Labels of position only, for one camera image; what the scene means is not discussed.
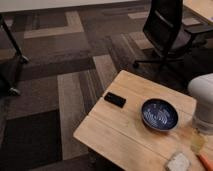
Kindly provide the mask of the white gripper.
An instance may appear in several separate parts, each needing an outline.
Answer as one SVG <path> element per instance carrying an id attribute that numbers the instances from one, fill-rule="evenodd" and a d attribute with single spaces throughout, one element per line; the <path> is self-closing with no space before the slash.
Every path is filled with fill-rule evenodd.
<path id="1" fill-rule="evenodd" d="M 190 148 L 195 154 L 199 154 L 206 141 L 201 134 L 213 135 L 213 106 L 198 102 L 193 115 L 194 130 L 191 136 Z"/>

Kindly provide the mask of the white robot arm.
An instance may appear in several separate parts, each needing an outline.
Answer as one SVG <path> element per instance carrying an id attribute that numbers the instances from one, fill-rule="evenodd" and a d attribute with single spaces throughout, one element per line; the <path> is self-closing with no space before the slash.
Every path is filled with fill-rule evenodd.
<path id="1" fill-rule="evenodd" d="M 188 92 L 196 100 L 191 149 L 198 154 L 205 144 L 204 136 L 213 135 L 213 73 L 193 78 Z"/>

